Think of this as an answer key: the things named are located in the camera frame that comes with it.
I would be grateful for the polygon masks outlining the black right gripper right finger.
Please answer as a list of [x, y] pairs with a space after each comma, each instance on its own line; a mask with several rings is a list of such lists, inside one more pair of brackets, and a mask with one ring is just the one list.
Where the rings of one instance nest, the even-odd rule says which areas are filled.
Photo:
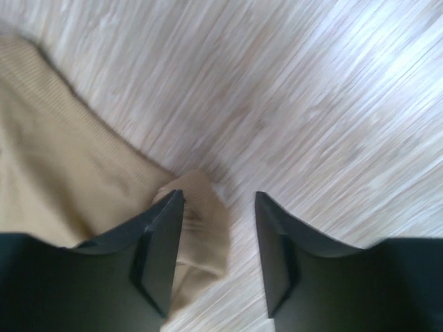
[[276, 331], [441, 331], [442, 240], [349, 246], [255, 195], [266, 307]]

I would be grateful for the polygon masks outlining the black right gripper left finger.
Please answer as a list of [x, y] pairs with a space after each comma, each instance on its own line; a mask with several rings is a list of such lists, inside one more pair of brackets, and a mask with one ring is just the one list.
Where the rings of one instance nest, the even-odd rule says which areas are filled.
[[2, 331], [159, 331], [172, 302], [183, 193], [73, 248], [1, 235]]

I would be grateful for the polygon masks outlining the tan ribbed tank top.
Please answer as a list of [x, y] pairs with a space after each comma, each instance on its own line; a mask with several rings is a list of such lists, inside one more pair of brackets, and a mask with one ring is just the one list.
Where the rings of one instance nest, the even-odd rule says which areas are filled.
[[184, 216], [172, 308], [228, 270], [230, 214], [208, 177], [173, 176], [97, 118], [20, 37], [1, 37], [1, 229], [74, 245], [147, 210], [172, 190]]

